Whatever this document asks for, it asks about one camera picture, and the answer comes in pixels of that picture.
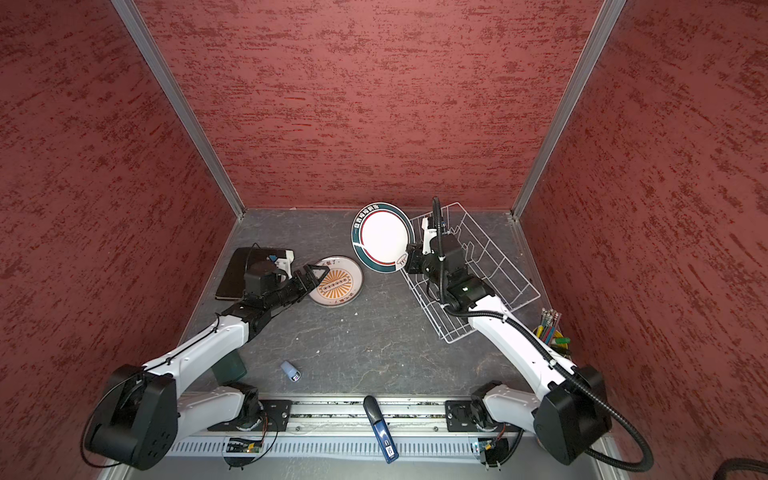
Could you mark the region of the round patterned plate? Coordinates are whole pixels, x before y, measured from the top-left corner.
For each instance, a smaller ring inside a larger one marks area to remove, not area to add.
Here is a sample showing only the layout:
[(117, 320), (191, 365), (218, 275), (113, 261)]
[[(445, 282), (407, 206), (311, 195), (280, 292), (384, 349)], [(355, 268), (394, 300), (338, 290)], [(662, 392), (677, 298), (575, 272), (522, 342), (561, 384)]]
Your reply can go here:
[(407, 247), (415, 242), (410, 220), (398, 207), (374, 202), (355, 216), (351, 228), (353, 250), (368, 269), (377, 273), (394, 273), (407, 262)]
[(309, 294), (323, 307), (335, 308), (352, 302), (362, 290), (364, 275), (356, 261), (346, 256), (319, 260), (318, 266), (329, 269), (322, 282)]

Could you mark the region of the round patterned plate back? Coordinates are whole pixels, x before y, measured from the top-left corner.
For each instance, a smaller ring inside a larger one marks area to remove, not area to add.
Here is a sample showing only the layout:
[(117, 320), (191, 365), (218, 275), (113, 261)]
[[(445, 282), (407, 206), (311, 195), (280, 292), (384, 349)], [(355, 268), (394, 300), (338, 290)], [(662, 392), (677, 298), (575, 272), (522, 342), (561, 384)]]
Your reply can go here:
[(351, 228), (353, 250), (368, 269), (377, 273), (394, 273), (407, 262), (407, 247), (415, 242), (410, 220), (398, 207), (374, 202), (355, 216)]

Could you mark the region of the dark brown square plate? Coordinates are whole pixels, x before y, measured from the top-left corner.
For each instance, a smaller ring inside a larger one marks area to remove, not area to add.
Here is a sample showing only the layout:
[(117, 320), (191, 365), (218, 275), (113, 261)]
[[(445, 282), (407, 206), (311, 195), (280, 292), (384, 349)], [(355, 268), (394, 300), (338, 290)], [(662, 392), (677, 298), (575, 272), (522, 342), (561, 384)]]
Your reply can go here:
[(277, 248), (255, 246), (236, 248), (216, 289), (215, 299), (220, 301), (241, 299), (245, 289), (244, 275), (247, 269), (256, 261), (269, 259), (268, 254), (272, 249)]

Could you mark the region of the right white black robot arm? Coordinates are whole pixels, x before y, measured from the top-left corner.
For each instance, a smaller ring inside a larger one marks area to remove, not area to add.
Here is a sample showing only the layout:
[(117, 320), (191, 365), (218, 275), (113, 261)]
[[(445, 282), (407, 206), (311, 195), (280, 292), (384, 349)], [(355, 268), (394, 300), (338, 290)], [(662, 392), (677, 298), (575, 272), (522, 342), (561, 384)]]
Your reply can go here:
[(530, 388), (523, 392), (496, 382), (478, 390), (473, 398), (478, 425), (504, 423), (531, 432), (564, 465), (595, 453), (593, 444), (609, 432), (616, 418), (608, 408), (599, 372), (576, 367), (527, 329), (491, 284), (470, 269), (454, 236), (409, 245), (404, 268), (424, 276), (428, 292), (443, 311), (483, 334)]

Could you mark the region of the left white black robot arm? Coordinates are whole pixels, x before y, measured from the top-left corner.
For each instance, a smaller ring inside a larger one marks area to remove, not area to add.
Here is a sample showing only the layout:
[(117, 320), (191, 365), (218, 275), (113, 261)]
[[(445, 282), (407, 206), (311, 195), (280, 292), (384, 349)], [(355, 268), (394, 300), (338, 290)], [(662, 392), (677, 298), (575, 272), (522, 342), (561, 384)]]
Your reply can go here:
[(209, 392), (189, 387), (203, 373), (252, 341), (269, 322), (301, 302), (327, 277), (327, 266), (307, 264), (292, 274), (261, 260), (244, 274), (242, 299), (203, 332), (141, 366), (123, 365), (109, 377), (79, 442), (80, 453), (107, 458), (107, 467), (156, 465), (175, 441), (228, 423), (265, 430), (268, 417), (255, 387), (234, 379)]

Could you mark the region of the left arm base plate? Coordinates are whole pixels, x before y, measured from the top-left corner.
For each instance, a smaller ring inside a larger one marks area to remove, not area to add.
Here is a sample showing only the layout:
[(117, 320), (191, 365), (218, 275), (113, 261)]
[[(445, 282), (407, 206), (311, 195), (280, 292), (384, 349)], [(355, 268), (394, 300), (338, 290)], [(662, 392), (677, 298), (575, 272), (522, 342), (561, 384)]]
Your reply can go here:
[(260, 417), (251, 429), (238, 427), (235, 421), (222, 422), (208, 428), (209, 432), (235, 432), (238, 434), (259, 433), (263, 430), (285, 432), (290, 420), (293, 401), (288, 399), (266, 399), (260, 401)]

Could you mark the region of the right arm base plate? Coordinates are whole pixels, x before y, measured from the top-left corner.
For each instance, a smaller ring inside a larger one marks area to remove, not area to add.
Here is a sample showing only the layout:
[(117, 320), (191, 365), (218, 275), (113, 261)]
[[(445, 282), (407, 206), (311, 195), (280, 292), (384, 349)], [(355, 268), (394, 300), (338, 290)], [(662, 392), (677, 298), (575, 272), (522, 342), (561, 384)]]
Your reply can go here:
[(450, 433), (479, 431), (471, 400), (446, 400), (444, 407), (446, 426)]

